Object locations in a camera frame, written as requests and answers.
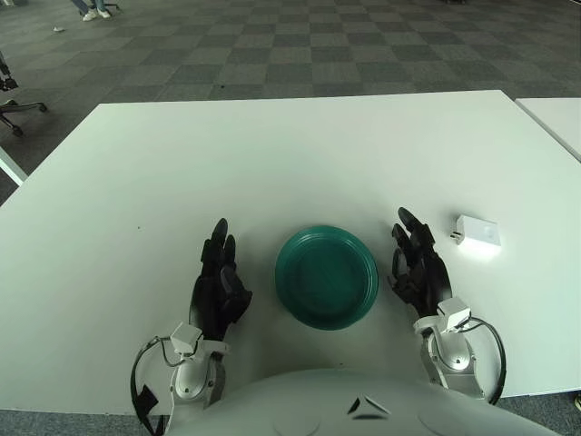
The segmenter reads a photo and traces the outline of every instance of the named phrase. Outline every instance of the black cable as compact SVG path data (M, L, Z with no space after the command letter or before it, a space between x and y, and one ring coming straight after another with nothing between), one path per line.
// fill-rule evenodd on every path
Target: black cable
M476 321L478 322L478 324L468 329L460 330L460 332L462 333L470 332L484 325L490 330L490 332L494 336L495 341L497 342L498 353L500 354L500 373L498 375L497 387L495 388L494 392L492 392L492 395L488 400L490 404L496 404L500 399L500 395L502 395L502 391L505 387L505 381L507 379L507 354L505 352L505 346L502 343L502 340L500 339L500 335L498 334L497 329L492 324L484 320L481 320L476 316L470 316L470 320Z
M139 361L141 360L141 358L143 357L143 355L150 350L153 346L155 346L157 343L160 343L162 345L162 351L163 351L163 359L165 360L165 363L171 367L171 368L175 368L176 366L181 365L182 363L184 363L185 361L179 361L176 363L171 363L168 358L167 355L165 354L165 346L163 345L164 342L169 341L170 337L169 336L164 336L162 338L160 338L159 336L155 336L153 339L151 339L149 342L147 342L142 348L141 350L139 350L139 352L137 353L137 355L135 356L135 361L133 362L133 367L131 368L131 379L129 381L129 391L131 393L131 403L133 405L133 408L135 409L135 415L137 415L137 419L139 420L139 422L143 425L143 427L145 427L147 429L147 431L152 435L152 436L159 436L160 433L160 429L162 426L160 426L160 422L162 422L163 416L160 417L160 422L158 422L158 426L157 426L157 431L155 431L151 425L151 423L149 422L149 420L147 419L147 414L142 414L141 412L139 412L139 407L138 407L138 397L139 394L137 393L137 382L135 381L135 373L137 371L137 364L139 363Z

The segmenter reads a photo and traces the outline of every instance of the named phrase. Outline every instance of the green plate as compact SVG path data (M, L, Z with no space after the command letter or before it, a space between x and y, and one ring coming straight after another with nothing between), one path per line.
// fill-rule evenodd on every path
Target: green plate
M321 225L292 236L276 262L276 292L294 317L322 330L361 319L378 293L367 247L351 233Z

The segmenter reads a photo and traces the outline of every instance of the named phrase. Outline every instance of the gray carpet tile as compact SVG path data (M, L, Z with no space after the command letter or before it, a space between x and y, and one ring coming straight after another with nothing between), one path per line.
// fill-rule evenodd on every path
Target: gray carpet tile
M568 0L120 0L85 23L72 3L0 6L18 102L0 143L27 172L99 103L501 89L581 97L581 6ZM62 33L53 27L65 28ZM0 173L0 204L15 185ZM581 434L566 394L500 405ZM144 434L131 417L2 412L0 434ZM106 426L114 431L104 431Z

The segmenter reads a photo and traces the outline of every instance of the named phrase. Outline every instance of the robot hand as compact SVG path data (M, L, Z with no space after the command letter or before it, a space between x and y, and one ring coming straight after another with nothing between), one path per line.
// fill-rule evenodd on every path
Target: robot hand
M434 251L434 237L428 225L403 207L398 209L398 215L410 236L401 225L393 226L391 235L398 248L393 253L391 287L403 302L416 309L420 318L437 315L438 304L452 297L446 265ZM407 265L405 272L400 270L402 256Z
M222 341L228 326L240 319L252 298L236 274L236 242L227 235L228 223L222 218L203 245L202 273L190 304L190 324L199 327L209 341Z

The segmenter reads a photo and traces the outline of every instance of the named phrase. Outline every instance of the white table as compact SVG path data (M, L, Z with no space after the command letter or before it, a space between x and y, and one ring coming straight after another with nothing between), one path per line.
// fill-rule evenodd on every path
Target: white table
M24 180L26 180L26 173L18 166L18 164L12 160L7 152L0 147L0 168L8 176L15 181L15 183L20 186Z
M581 98L519 98L516 102L581 162Z
M282 244L320 223L356 234L385 277L401 205L429 223L455 294L500 331L505 394L578 388L579 186L577 162L499 91L99 105L0 208L0 408L132 413L134 355L186 319L222 216L254 291L227 336L228 390L316 367L425 378L385 281L339 332L294 321L273 288ZM458 250L460 213L499 223L497 258ZM477 332L489 390L496 351ZM138 376L168 412L160 351Z

